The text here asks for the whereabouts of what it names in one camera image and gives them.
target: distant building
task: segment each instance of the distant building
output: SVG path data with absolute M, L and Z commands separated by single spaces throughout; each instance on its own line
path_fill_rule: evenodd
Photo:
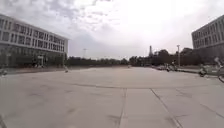
M 203 61 L 224 59 L 224 15 L 192 32 L 192 40 Z
M 12 60 L 18 54 L 32 55 L 47 61 L 57 56 L 64 58 L 67 52 L 67 38 L 0 14 L 0 64 L 7 63 L 3 55 L 12 56 Z

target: tower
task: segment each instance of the tower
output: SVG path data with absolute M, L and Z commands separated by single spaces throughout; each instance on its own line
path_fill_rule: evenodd
M 151 57 L 153 55 L 153 53 L 152 53 L 152 46 L 150 45 L 149 46 L 149 57 Z

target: sky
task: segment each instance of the sky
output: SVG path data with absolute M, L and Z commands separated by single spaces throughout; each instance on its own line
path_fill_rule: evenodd
M 224 0 L 0 0 L 0 13 L 69 39 L 68 55 L 147 56 L 192 48 L 191 33 L 224 14 Z

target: street light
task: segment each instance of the street light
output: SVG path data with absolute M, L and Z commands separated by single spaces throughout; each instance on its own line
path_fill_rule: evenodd
M 180 45 L 177 45 L 178 48 L 178 66 L 180 67 Z

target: paved plaza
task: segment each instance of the paved plaza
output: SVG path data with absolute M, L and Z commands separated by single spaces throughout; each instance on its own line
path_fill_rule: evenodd
M 214 76 L 150 68 L 0 79 L 0 114 L 7 128 L 223 128 L 223 98 L 224 84 Z

